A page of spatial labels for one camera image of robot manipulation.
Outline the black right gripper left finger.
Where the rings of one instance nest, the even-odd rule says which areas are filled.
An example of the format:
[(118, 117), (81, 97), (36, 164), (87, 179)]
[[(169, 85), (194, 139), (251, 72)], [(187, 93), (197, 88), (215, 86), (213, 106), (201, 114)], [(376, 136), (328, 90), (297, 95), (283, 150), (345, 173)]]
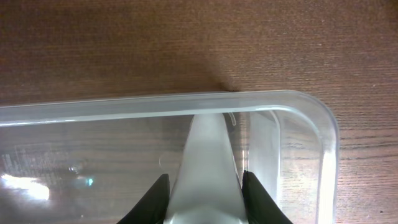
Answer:
[(169, 200), (169, 175), (162, 174), (117, 224), (162, 224)]

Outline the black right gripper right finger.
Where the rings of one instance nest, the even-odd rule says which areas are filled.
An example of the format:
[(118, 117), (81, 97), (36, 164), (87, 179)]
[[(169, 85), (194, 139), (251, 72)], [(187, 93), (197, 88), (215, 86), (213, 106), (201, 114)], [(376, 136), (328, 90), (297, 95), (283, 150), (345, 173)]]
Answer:
[(292, 224), (253, 172), (244, 171), (242, 194), (249, 224)]

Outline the white plastic bottle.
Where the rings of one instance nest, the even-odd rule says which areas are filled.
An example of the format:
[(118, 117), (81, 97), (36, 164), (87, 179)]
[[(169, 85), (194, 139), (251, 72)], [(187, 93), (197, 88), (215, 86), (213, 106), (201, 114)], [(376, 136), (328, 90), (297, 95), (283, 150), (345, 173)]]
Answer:
[(164, 222), (248, 222), (226, 121), (221, 113), (193, 117)]

